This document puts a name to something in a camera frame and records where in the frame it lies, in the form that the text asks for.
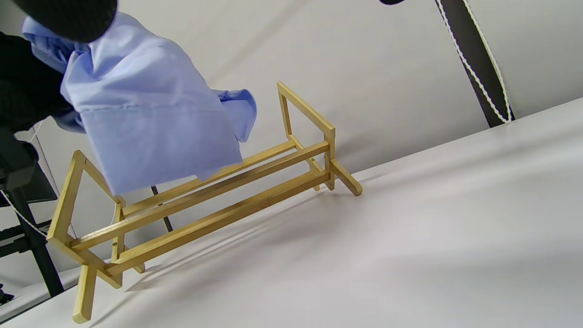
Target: wooden frame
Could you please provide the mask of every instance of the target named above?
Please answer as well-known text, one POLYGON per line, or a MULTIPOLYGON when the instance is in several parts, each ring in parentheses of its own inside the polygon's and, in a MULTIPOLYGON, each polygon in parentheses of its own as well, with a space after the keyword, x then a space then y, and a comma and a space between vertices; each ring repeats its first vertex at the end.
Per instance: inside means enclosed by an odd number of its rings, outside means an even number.
POLYGON ((122 274, 125 270, 134 268, 137 272, 142 273, 145 271, 144 262, 310 188, 319 190, 322 183, 333 190, 336 176, 355 196, 362 193, 360 183, 336 161, 336 128, 281 82, 278 82, 278 93, 288 141, 253 155, 240 165, 224 168, 208 180, 195 179, 132 205, 126 205, 122 197, 111 194, 103 175, 81 151, 73 153, 47 239, 52 245, 82 265, 73 314, 76 323, 84 323, 91 319, 97 277, 114 288, 120 288, 122 274), (294 104, 322 131, 324 135, 322 142, 304 147, 293 135, 287 106, 288 101, 294 104), (249 169, 292 150, 295 151, 249 169), (321 153, 324 153, 324 168, 314 159, 316 155, 321 153), (124 235, 132 230, 304 161, 308 163, 310 171, 299 177, 137 247, 129 249, 124 245, 124 235), (75 239, 67 231, 71 223, 75 198, 79 191, 83 171, 87 172, 115 202, 115 219, 110 226, 75 239), (113 240, 111 263, 106 264, 89 248, 109 240, 113 240))

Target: black pole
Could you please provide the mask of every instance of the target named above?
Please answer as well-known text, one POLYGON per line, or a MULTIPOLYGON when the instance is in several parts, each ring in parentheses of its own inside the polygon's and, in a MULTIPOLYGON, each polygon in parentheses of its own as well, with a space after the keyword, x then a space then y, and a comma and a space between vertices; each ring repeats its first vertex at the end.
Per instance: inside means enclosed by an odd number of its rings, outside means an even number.
MULTIPOLYGON (((152 189, 152 193, 154 195, 158 195, 158 188, 156 188, 156 186, 152 186, 150 187, 152 189)), ((168 217, 164 217, 164 224, 166 225, 166 230, 168 230, 168 232, 171 232, 172 230, 174 230, 172 228, 172 224, 170 223, 170 219, 168 217)))
MULTIPOLYGON (((11 189, 7 192, 7 194, 14 207, 22 215, 24 215, 27 221, 36 226, 33 213, 30 211, 30 207, 26 201, 22 189, 11 189)), ((47 247, 45 245, 47 243, 46 238, 44 235, 41 235, 33 228, 31 228, 30 225, 20 217, 20 215, 17 215, 16 217, 20 222, 20 226, 24 232, 24 237, 29 244, 30 251, 33 253, 34 259, 38 265, 38 269, 40 270, 44 282, 47 285, 48 293, 51 295, 51 297, 59 295, 60 293, 64 292, 64 289, 63 285, 61 284, 61 279, 59 278, 57 269, 55 268, 55 264, 52 262, 51 255, 48 253, 47 247)))
MULTIPOLYGON (((502 84, 498 79, 498 75, 494 69, 494 64, 486 51, 486 46, 484 45, 484 42, 482 42, 480 33, 478 32, 463 0, 441 0, 441 4, 449 21, 451 31, 458 42, 459 49, 462 51, 463 56, 482 82, 482 85, 488 92, 496 109, 498 109, 500 114, 508 120, 509 118, 506 109, 506 102, 504 100, 504 93, 502 91, 502 84)), ((504 124, 490 106, 490 103, 484 96, 484 93, 476 83, 474 77, 468 71, 467 67, 464 65, 463 68, 466 70, 466 74, 468 75, 470 83, 476 93, 476 97, 480 103, 480 107, 482 107, 482 112, 486 117, 488 125, 492 128, 504 124)), ((510 110, 510 116, 512 120, 514 120, 512 109, 510 110)))

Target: black stand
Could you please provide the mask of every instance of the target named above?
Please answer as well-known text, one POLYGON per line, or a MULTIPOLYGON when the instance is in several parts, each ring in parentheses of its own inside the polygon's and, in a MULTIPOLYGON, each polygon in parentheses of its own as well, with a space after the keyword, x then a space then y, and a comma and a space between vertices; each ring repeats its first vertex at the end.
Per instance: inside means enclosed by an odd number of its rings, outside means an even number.
MULTIPOLYGON (((152 189, 152 193, 154 195, 158 195, 158 188, 156 188, 156 186, 152 186, 152 187, 150 187, 150 189, 152 189)), ((172 230, 174 230, 172 228, 172 224, 170 223, 170 219, 168 219, 168 217, 164 217, 164 224, 166 225, 166 230, 168 230, 168 232, 171 232, 172 230)))
MULTIPOLYGON (((30 211, 30 207, 24 196, 24 192, 21 188, 15 188, 7 192, 8 198, 15 206, 15 208, 29 221, 31 224, 37 226, 34 216, 30 211)), ((0 240, 5 240, 13 238, 15 233, 18 235, 24 234, 21 238, 16 239, 11 244, 0 246, 0 257, 6 256, 12 253, 23 253, 30 250, 36 260, 38 269, 40 270, 43 280, 47 285, 48 293, 51 297, 55 297, 64 291, 63 285, 61 284, 61 279, 57 273, 57 269, 52 262, 51 256, 48 253, 46 243, 47 240, 44 235, 39 234, 30 225, 24 221, 19 215, 17 215, 20 226, 16 226, 11 229, 4 236, 0 237, 0 240)))

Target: wooden rack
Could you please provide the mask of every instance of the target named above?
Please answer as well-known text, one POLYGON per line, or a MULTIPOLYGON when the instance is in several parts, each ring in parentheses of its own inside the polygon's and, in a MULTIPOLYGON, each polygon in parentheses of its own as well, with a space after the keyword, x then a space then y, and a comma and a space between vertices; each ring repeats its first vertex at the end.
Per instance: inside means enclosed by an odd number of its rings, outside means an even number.
POLYGON ((126 205, 121 196, 111 194, 103 175, 81 151, 73 153, 73 159, 65 178, 47 239, 52 245, 81 264, 81 275, 73 312, 73 320, 76 323, 84 323, 91 319, 97 276, 112 287, 121 288, 122 274, 125 270, 134 268, 137 272, 142 273, 145 271, 144 262, 310 188, 319 190, 322 183, 330 190, 334 190, 336 176, 355 196, 362 193, 360 183, 335 159, 335 127, 281 82, 278 82, 278 92, 287 142, 253 155, 240 165, 224 168, 208 180, 195 179, 132 205, 126 205), (323 132, 324 140, 322 142, 304 147, 293 135, 287 106, 288 101, 294 104, 323 132), (246 170, 292 150, 295 151, 289 155, 246 170), (324 153, 324 168, 314 159, 314 156, 321 153, 324 153), (309 164, 310 171, 301 176, 137 247, 129 249, 124 245, 124 235, 132 230, 304 161, 309 164), (246 171, 229 177, 243 170, 246 171), (89 174, 115 202, 115 220, 110 226, 75 239, 68 234, 68 226, 71 223, 73 206, 83 171, 89 174), (113 240, 111 263, 106 264, 89 248, 109 240, 113 240))

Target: wooden drying rack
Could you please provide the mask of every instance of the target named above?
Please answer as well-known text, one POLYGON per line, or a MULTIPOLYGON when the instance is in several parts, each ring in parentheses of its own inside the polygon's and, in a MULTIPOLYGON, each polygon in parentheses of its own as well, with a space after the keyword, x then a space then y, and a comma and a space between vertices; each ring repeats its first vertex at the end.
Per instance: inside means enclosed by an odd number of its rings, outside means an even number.
POLYGON ((334 190, 336 176, 355 196, 362 193, 360 183, 336 161, 335 127, 281 82, 278 82, 278 92, 287 142, 253 155, 245 159, 240 165, 224 168, 208 180, 200 181, 195 179, 132 205, 126 205, 121 196, 111 194, 103 175, 95 165, 81 151, 75 151, 47 239, 52 245, 81 264, 77 299, 73 312, 73 320, 76 323, 84 323, 91 319, 97 276, 114 288, 121 288, 122 274, 125 270, 134 268, 137 272, 142 273, 145 271, 144 262, 310 188, 319 190, 319 186, 322 183, 325 183, 330 190, 334 190), (324 133, 324 141, 309 147, 302 146, 300 141, 292 134, 292 125, 287 108, 288 100, 324 133), (234 173, 246 170, 294 149, 296 151, 289 155, 224 179, 234 173), (314 159, 314 156, 321 153, 324 153, 324 168, 314 159), (310 166, 308 173, 139 246, 129 249, 124 245, 124 234, 132 230, 303 161, 308 162, 310 166), (83 171, 87 172, 115 202, 115 219, 110 226, 75 239, 68 234, 68 227, 71 223, 73 206, 75 205, 75 198, 79 191, 83 171), (113 243, 111 263, 107 264, 91 252, 89 248, 109 240, 113 240, 113 243))

